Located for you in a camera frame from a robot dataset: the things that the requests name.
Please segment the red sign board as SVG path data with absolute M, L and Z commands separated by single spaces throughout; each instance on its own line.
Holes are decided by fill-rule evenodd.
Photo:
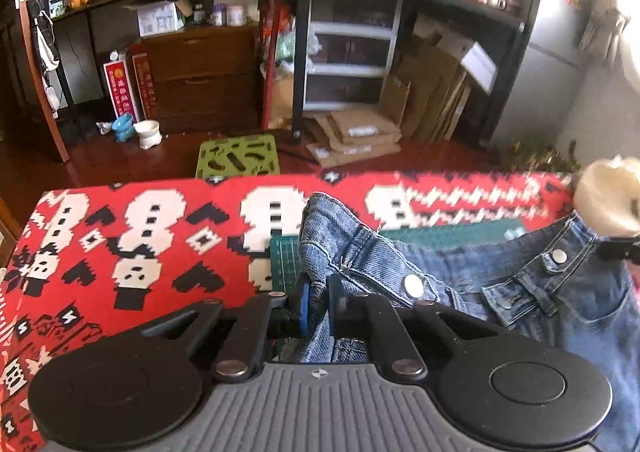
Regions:
M 129 71 L 125 60 L 116 60 L 104 64 L 103 71 L 108 94 L 117 117 L 130 114 L 139 121 L 137 100 L 131 87 Z

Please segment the cardboard boxes stack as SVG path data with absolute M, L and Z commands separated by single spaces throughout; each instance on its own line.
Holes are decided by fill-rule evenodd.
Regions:
M 448 140 L 472 90 L 490 95 L 497 73 L 479 42 L 420 15 L 398 66 L 383 80 L 378 105 L 311 114 L 306 128 L 314 141 L 307 149 L 330 168 L 397 153 L 403 140 Z

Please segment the green plastic stool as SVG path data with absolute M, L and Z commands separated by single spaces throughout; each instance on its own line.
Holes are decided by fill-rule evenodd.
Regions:
M 276 139 L 270 134 L 204 141 L 198 150 L 196 178 L 279 174 Z

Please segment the blue denim shorts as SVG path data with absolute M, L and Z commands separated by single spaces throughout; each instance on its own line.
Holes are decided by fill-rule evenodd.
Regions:
M 626 263 L 604 261 L 577 213 L 511 241 L 431 250 L 385 238 L 343 203 L 313 194 L 299 257 L 310 279 L 309 335 L 300 362 L 363 362 L 366 348 L 334 339 L 326 280 L 380 294 L 397 307 L 418 299 L 579 354 L 600 368 L 613 404 L 597 438 L 605 451 L 639 447 L 639 308 Z

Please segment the white ceramic pet bowl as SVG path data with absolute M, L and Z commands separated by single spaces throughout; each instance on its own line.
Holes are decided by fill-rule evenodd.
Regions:
M 134 123 L 134 131 L 139 137 L 139 146 L 142 150 L 149 150 L 159 145 L 163 140 L 160 123 L 155 120 Z

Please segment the black shelf desk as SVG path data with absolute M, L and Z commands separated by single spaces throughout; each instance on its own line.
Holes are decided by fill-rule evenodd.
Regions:
M 306 55 L 314 0 L 294 0 L 296 41 L 292 137 L 302 138 L 303 111 L 306 104 Z M 439 20 L 446 26 L 480 43 L 497 64 L 494 86 L 486 99 L 478 101 L 477 113 L 469 122 L 468 133 L 478 142 L 490 139 L 506 106 L 524 57 L 529 24 L 508 12 L 473 0 L 393 0 L 394 29 L 392 60 L 399 60 L 398 47 L 409 43 L 412 28 L 420 14 Z

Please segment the red patterned tablecloth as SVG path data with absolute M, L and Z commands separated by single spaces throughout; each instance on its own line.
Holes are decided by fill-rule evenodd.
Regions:
M 43 441 L 28 386 L 52 358 L 206 298 L 229 307 L 271 287 L 271 240 L 296 235 L 311 194 L 385 233 L 513 219 L 520 230 L 570 209 L 547 173 L 279 175 L 116 183 L 39 199 L 1 273 L 1 446 Z

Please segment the dark wooden drawer cabinet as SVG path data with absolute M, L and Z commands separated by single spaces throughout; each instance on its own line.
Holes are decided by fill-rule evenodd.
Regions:
M 165 134 L 259 126 L 258 25 L 199 26 L 129 46 L 144 116 Z

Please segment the blue ceramic pet bowl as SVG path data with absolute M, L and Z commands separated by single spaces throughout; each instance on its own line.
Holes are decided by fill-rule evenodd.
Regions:
M 115 140 L 117 142 L 125 142 L 134 137 L 134 116 L 131 113 L 125 113 L 119 116 L 111 126 Z

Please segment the white plastic drawer unit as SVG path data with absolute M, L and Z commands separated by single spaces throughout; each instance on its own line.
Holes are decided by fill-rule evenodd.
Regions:
M 304 112 L 378 105 L 401 9 L 402 0 L 309 0 Z

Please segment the grey refrigerator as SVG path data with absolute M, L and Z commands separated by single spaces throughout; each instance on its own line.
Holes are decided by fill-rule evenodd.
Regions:
M 526 48 L 491 141 L 554 142 L 586 72 L 578 48 L 589 16 L 588 0 L 523 0 L 528 6 Z

